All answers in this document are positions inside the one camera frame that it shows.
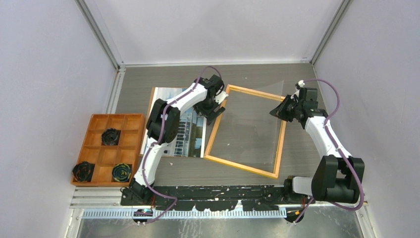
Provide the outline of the building photo print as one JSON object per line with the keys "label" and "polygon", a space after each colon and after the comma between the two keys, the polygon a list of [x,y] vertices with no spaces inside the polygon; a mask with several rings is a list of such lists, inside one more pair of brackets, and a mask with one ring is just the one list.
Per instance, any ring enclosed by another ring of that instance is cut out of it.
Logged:
{"label": "building photo print", "polygon": [[[185,88],[154,87],[151,92],[149,110],[156,99],[169,100],[185,91]],[[164,157],[202,157],[207,120],[199,116],[193,108],[180,115],[178,133],[163,150]]]}

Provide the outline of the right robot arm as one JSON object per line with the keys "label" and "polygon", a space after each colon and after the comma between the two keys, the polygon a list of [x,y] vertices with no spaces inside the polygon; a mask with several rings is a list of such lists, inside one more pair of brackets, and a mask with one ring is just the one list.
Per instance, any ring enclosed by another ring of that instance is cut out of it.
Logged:
{"label": "right robot arm", "polygon": [[303,195],[317,201],[355,204],[360,200],[365,164],[353,157],[341,144],[330,123],[326,110],[318,108],[317,89],[298,87],[270,115],[283,121],[299,122],[311,137],[320,162],[312,177],[289,176],[284,181],[283,198],[296,203]]}

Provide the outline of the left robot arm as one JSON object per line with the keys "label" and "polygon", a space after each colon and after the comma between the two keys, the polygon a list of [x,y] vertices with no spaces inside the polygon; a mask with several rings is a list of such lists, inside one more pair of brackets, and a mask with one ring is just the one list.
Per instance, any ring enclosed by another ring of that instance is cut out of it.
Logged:
{"label": "left robot arm", "polygon": [[224,82],[219,75],[197,78],[182,93],[168,100],[157,99],[146,124],[148,141],[139,168],[123,197],[132,198],[140,205],[147,205],[155,190],[153,184],[164,147],[172,142],[178,133],[181,115],[192,108],[208,123],[212,123],[225,108],[220,104],[227,98]]}

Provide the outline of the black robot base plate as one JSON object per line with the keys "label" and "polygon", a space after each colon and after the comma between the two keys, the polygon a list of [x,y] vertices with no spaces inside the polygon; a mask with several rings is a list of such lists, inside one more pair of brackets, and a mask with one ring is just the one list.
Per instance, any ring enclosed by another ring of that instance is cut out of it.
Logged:
{"label": "black robot base plate", "polygon": [[242,205],[244,211],[274,211],[278,205],[304,207],[307,195],[287,192],[277,185],[155,186],[154,189],[178,200],[175,211],[232,211]]}

